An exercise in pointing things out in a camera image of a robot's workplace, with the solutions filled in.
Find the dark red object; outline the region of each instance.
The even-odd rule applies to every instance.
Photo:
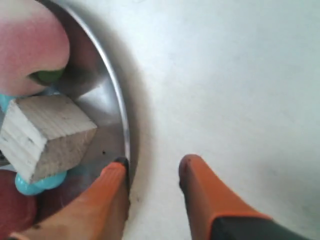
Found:
[[[13,171],[0,170],[0,239],[32,226],[37,213],[36,198],[18,192],[15,177]]]

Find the wooden block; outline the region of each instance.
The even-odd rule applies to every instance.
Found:
[[[63,95],[10,102],[0,132],[0,149],[28,183],[69,170],[83,158],[97,130]]]

